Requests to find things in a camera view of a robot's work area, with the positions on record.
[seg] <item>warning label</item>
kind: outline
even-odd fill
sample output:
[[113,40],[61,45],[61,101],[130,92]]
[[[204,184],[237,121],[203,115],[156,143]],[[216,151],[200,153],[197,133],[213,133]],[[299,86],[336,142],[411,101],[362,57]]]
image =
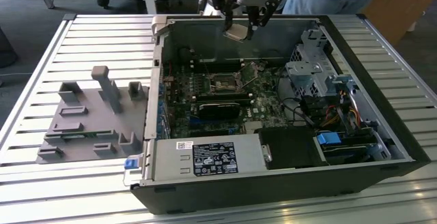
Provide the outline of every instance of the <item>warning label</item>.
[[237,173],[233,142],[192,145],[193,175]]

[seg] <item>metal work table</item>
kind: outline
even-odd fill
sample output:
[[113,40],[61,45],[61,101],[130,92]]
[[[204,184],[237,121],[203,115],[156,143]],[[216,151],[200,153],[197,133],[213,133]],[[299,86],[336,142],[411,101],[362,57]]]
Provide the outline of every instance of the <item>metal work table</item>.
[[[437,218],[435,94],[368,22],[352,15],[331,20],[432,160],[419,170],[356,194],[154,216],[122,185],[124,159],[34,164],[61,81],[76,80],[81,88],[94,88],[90,69],[106,65],[118,87],[133,80],[148,85],[150,19],[152,15],[78,15],[60,23],[0,131],[0,223],[350,224]],[[136,180],[138,175],[126,178]]]

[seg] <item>blue latch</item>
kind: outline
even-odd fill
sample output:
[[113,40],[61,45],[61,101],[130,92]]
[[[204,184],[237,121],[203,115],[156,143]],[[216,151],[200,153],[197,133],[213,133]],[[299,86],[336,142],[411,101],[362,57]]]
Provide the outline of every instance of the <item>blue latch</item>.
[[316,136],[316,140],[319,141],[320,145],[331,145],[331,144],[339,144],[340,139],[336,133],[328,132],[328,133],[320,133]]
[[137,169],[137,159],[125,159],[124,169]]

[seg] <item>white sticker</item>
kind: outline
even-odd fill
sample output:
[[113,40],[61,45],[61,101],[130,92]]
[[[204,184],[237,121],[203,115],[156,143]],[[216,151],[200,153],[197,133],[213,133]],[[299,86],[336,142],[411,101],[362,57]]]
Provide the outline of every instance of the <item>white sticker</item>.
[[192,141],[177,141],[176,149],[192,149]]
[[76,135],[76,136],[62,136],[62,139],[76,139],[76,138],[84,138],[82,135]]

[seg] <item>floor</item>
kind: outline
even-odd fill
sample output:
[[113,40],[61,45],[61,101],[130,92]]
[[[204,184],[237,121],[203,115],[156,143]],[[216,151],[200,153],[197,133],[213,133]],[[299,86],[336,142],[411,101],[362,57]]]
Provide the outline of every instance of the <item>floor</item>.
[[[18,54],[18,61],[0,69],[0,126],[9,115],[19,96],[29,75],[37,65],[49,44],[52,35],[65,13],[81,14],[132,14],[137,13],[134,1],[110,1],[109,10],[97,6],[96,1],[54,1],[56,8],[45,8],[42,1],[0,0],[0,27]],[[165,13],[192,13],[185,8],[158,4],[157,10]],[[419,76],[437,92],[437,1],[430,5],[426,14],[416,23],[415,31],[407,33],[395,46]]]

